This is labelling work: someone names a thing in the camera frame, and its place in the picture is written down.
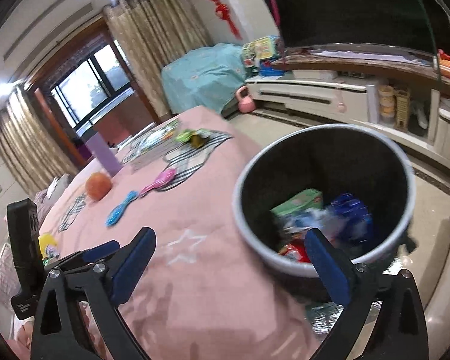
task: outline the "curtain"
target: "curtain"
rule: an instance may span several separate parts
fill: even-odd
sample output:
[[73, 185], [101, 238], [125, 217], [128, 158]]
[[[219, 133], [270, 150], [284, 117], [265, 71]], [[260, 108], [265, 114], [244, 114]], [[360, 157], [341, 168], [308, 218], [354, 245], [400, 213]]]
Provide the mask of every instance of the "curtain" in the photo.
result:
[[157, 115], [168, 115], [160, 72], [188, 51], [212, 44], [207, 30], [180, 0], [119, 0], [103, 14]]
[[43, 128], [27, 93], [20, 86], [0, 112], [0, 155], [30, 196], [47, 188], [56, 176], [78, 173]]

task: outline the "teal cloth cover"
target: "teal cloth cover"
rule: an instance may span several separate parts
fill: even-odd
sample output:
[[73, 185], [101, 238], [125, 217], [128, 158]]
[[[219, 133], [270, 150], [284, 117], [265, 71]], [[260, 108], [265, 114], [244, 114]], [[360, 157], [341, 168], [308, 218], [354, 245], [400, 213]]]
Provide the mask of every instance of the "teal cloth cover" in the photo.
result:
[[172, 112], [204, 105], [221, 113], [236, 90], [245, 85], [241, 52], [240, 46], [219, 43], [192, 50], [165, 66], [162, 85]]

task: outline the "window frame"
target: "window frame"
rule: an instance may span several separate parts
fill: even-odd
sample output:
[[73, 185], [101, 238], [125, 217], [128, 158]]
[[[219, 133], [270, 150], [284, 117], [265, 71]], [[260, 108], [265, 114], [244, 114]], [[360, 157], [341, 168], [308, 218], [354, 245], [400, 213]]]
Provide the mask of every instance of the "window frame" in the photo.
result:
[[83, 119], [80, 120], [78, 115], [73, 111], [70, 101], [67, 99], [67, 97], [65, 96], [65, 93], [63, 93], [60, 88], [60, 85], [63, 83], [63, 81], [65, 81], [78, 67], [73, 69], [73, 71], [71, 71], [69, 74], [67, 74], [63, 79], [58, 81], [52, 89], [52, 90], [55, 90], [56, 93], [58, 94], [58, 96], [60, 97], [60, 99], [63, 102], [63, 105], [64, 105], [65, 109], [67, 110], [68, 114], [70, 115], [71, 119], [73, 119], [75, 122], [77, 120], [79, 120], [79, 122], [76, 122], [76, 125], [74, 127], [72, 127], [73, 130], [75, 130], [75, 131], [78, 131], [87, 122], [89, 122], [90, 125], [93, 127], [94, 124], [92, 123], [91, 118], [94, 115], [96, 115], [97, 113], [99, 113], [100, 110], [102, 110], [104, 107], [106, 107], [109, 103], [111, 103], [116, 97], [120, 96], [123, 92], [125, 92], [128, 88], [131, 87], [130, 78], [128, 77], [125, 69], [123, 69], [123, 67], [121, 66], [120, 61], [118, 61], [118, 64], [119, 64], [120, 68], [123, 70], [125, 76], [128, 78], [128, 83], [121, 86], [117, 90], [115, 90], [113, 88], [112, 83], [110, 82], [110, 80], [108, 79], [104, 70], [98, 63], [98, 61], [95, 57], [95, 54], [97, 52], [99, 52], [100, 50], [103, 50], [107, 46], [110, 46], [110, 48], [113, 50], [113, 47], [107, 43], [107, 44], [103, 45], [103, 47], [99, 48], [98, 50], [94, 50], [89, 55], [87, 55], [83, 59], [83, 62], [80, 63], [80, 65], [79, 65], [79, 66], [81, 66], [83, 63], [88, 63], [92, 73], [94, 74], [95, 78], [98, 81], [98, 84], [102, 88], [103, 93], [107, 96], [99, 105], [94, 107], [94, 109], [92, 109], [87, 115], [85, 115], [85, 117]]

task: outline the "wooden countertop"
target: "wooden countertop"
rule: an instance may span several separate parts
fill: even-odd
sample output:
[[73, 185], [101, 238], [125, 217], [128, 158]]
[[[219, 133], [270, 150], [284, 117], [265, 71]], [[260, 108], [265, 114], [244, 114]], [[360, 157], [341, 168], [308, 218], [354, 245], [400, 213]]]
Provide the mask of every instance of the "wooden countertop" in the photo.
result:
[[404, 81], [426, 85], [450, 97], [450, 79], [438, 74], [432, 67], [403, 62], [379, 61], [371, 59], [352, 59], [339, 57], [325, 57], [313, 54], [289, 55], [274, 61], [271, 65], [282, 70], [320, 70], [320, 71], [350, 71], [354, 73], [372, 74]]

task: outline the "television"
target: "television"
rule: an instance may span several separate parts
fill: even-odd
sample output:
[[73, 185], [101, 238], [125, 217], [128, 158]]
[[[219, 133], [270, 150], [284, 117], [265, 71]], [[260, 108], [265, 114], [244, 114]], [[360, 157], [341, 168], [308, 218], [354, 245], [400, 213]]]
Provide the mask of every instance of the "television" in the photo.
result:
[[[272, 12], [270, 0], [265, 3]], [[276, 0], [276, 5], [287, 48], [381, 44], [450, 54], [449, 18], [435, 0]]]

